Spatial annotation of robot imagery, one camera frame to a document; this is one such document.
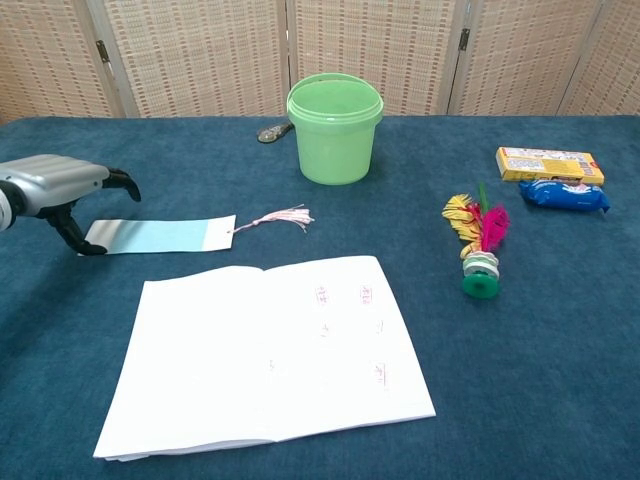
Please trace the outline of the woven folding screen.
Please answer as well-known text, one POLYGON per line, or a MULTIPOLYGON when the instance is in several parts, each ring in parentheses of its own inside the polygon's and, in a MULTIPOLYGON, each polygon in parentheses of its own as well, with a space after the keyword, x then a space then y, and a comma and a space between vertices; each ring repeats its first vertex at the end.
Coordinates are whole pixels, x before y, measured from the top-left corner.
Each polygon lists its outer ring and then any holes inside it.
POLYGON ((389 115, 640 115, 640 0, 0 0, 0 125, 277 116, 323 72, 389 115))

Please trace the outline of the small metal keychain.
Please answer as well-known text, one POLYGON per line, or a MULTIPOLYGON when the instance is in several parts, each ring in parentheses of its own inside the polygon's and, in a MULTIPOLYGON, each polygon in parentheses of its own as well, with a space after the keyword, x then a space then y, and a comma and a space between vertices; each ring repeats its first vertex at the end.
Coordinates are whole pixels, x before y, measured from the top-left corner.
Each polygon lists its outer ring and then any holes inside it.
POLYGON ((270 144, 278 141, 284 137, 289 131, 294 128, 291 122, 284 122, 276 125, 272 125, 257 132, 256 139, 259 143, 270 144))

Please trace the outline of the colourful feather shuttlecock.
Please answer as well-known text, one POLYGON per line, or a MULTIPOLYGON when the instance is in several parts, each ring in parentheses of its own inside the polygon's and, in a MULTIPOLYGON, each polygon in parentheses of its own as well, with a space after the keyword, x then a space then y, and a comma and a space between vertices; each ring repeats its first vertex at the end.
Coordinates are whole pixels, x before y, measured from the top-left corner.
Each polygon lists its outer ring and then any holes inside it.
POLYGON ((499 293, 499 259, 495 251, 511 225, 502 206, 492 206, 485 185, 478 185, 478 197, 468 193, 453 195, 441 215, 465 245, 460 250, 462 290, 475 299, 492 299, 499 293))

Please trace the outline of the white paper notebook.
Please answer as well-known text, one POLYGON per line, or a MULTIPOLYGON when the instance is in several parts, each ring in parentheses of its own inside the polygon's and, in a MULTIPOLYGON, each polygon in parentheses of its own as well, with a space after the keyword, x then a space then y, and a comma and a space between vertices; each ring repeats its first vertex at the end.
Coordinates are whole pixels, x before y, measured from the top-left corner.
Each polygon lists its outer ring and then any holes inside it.
POLYGON ((229 266, 144 284, 94 454, 241 448, 434 413, 376 258, 229 266))

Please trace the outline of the dark blue tablecloth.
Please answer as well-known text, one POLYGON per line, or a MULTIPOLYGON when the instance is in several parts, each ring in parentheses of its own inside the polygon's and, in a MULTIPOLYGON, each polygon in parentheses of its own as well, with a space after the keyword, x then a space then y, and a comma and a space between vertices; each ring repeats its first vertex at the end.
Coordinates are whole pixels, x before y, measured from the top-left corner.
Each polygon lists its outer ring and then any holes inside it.
POLYGON ((0 126, 0 162, 39 153, 126 170, 142 199, 95 193, 77 221, 197 219, 307 205, 210 254, 82 258, 45 222, 0 233, 0 480, 640 480, 640 115, 387 117, 360 182, 325 187, 265 118, 29 118, 0 126), (525 201, 499 147, 590 153, 604 213, 525 201), (511 225, 499 293, 462 290, 441 212, 478 197, 511 225), (426 377, 432 419, 131 463, 92 452, 142 284, 225 265, 376 256, 426 377))

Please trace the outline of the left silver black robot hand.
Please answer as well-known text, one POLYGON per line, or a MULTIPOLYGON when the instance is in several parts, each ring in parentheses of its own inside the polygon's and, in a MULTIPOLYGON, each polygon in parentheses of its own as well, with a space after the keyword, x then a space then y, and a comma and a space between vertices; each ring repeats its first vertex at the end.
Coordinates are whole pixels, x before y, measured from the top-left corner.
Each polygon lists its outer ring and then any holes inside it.
POLYGON ((141 200, 139 187, 127 172, 56 154, 0 163, 0 189, 12 205, 11 226, 19 217, 44 219, 83 256, 104 255, 107 251, 88 242, 72 217, 78 200, 102 189, 124 189, 133 201, 141 200))

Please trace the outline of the yellow cardboard box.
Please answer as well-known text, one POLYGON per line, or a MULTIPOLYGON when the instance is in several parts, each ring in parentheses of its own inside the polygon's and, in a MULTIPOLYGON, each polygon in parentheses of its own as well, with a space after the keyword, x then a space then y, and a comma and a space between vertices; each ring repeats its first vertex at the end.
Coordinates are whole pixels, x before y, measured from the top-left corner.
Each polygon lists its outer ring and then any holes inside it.
POLYGON ((499 147, 496 162, 508 182, 553 180, 602 186, 605 176, 587 152, 499 147))

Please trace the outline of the green plastic bucket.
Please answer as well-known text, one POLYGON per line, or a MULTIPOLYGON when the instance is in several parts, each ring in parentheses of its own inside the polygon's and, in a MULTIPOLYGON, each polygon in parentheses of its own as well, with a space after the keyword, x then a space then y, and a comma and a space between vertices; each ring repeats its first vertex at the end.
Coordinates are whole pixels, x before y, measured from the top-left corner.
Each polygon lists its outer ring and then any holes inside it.
POLYGON ((302 174, 322 185, 364 178, 383 109, 378 91, 352 75, 321 73, 298 81, 287 96, 287 114, 302 174))

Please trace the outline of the blue cookie packet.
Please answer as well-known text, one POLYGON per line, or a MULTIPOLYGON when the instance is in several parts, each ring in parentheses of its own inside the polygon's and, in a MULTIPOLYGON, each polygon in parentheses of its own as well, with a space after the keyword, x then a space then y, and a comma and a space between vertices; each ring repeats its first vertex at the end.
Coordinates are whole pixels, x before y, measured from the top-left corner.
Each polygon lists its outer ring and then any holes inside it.
POLYGON ((522 198, 539 207, 604 213, 610 209, 607 195, 597 185, 534 180, 520 181, 518 186, 522 198))

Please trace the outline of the light blue tasselled bookmark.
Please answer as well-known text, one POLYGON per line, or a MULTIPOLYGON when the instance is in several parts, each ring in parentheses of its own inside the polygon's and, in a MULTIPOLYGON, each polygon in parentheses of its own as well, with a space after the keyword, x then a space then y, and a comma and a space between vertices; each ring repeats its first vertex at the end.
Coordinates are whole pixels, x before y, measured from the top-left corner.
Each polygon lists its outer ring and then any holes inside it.
POLYGON ((268 213, 242 226, 236 225, 235 215, 180 221, 96 220, 85 239, 104 247, 108 255, 213 252, 230 249, 236 233, 275 221, 290 222, 305 231, 315 219, 310 209, 300 204, 268 213))

